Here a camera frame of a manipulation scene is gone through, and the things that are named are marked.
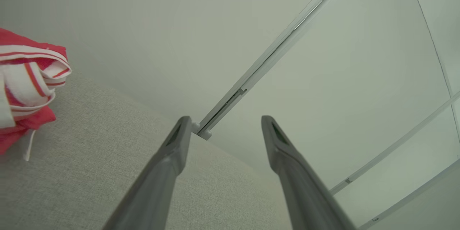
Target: red and white cloth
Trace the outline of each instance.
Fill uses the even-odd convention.
[[[0,28],[0,155],[28,129],[56,119],[47,106],[71,72],[64,47]]]

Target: gray fabric surface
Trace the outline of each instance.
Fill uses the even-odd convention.
[[[100,229],[174,125],[74,73],[50,105],[30,161],[0,157],[0,228]],[[279,183],[192,135],[166,229],[289,229]]]

